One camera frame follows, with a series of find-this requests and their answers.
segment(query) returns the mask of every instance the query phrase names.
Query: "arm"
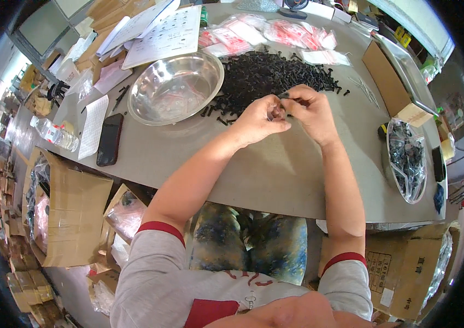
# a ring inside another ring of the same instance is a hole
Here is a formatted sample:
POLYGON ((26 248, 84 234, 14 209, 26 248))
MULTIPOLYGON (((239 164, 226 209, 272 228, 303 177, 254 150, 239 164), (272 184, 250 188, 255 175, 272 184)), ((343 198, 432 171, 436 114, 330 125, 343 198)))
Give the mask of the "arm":
POLYGON ((348 155, 337 134, 326 95, 303 84, 281 103, 320 145, 325 176, 326 219, 331 258, 346 252, 365 256, 365 210, 348 155), (293 99, 301 98, 307 107, 293 99))
POLYGON ((185 222, 203 205, 237 150, 290 128, 290 123, 285 121, 268 121, 267 111, 274 104, 279 106, 279 99, 274 95, 251 103, 226 132, 210 141, 174 172, 155 194, 142 224, 161 221, 182 233, 185 222))

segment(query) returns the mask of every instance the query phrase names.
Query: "blue patterned pants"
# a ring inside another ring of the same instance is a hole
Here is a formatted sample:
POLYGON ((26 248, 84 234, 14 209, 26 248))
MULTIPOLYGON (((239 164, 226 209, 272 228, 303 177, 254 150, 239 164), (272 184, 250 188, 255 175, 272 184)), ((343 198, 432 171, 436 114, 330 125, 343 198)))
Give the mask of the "blue patterned pants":
POLYGON ((301 285, 306 268, 304 218, 255 213, 250 219, 226 205, 206 202, 194 230, 192 270, 264 273, 301 285))

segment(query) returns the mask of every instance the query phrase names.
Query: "bottle cap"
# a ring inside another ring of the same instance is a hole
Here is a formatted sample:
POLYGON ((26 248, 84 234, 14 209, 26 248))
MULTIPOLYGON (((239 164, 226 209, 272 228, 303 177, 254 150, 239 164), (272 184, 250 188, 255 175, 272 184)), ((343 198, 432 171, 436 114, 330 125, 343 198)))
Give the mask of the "bottle cap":
POLYGON ((37 118, 37 116, 32 116, 32 120, 30 121, 30 125, 31 125, 32 127, 35 127, 35 125, 37 125, 37 121, 38 121, 38 120, 39 120, 39 119, 37 118))

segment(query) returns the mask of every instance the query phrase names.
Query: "red sleeve cuff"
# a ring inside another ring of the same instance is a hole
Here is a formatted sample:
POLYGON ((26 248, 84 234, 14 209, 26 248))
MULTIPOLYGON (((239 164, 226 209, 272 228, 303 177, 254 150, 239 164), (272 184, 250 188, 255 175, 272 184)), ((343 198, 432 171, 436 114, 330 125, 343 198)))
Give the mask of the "red sleeve cuff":
POLYGON ((325 265, 325 268, 323 269, 323 273, 321 274, 321 276, 323 276, 323 274, 325 274, 325 271, 328 268, 330 268, 331 266, 333 266, 337 262, 341 262, 341 261, 345 261, 345 260, 361 261, 361 263, 363 263, 365 265, 365 267, 367 266, 367 261, 365 260, 363 255, 361 255, 359 253, 355 253, 355 252, 341 253, 339 255, 334 256, 332 259, 330 259, 330 261, 328 261, 328 263, 325 265))
POLYGON ((179 232, 179 230, 177 230, 173 226, 170 226, 168 223, 159 222, 159 221, 149 221, 149 222, 143 223, 139 227, 139 230, 137 230, 137 232, 141 232, 143 230, 159 230, 162 232, 170 233, 171 235, 174 235, 175 237, 177 237, 177 239, 179 239, 181 243, 183 244, 183 247, 186 248, 183 235, 179 232))

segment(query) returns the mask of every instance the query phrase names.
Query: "black fan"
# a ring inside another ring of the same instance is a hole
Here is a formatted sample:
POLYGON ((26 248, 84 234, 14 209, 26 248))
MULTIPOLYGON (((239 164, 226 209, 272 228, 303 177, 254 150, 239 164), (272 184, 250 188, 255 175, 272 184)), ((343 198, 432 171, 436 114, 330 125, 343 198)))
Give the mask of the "black fan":
POLYGON ((277 12, 285 17, 297 18, 297 19, 306 19, 307 14, 302 13, 298 10, 305 8, 308 5, 309 0, 285 0, 285 4, 290 9, 281 8, 277 12))

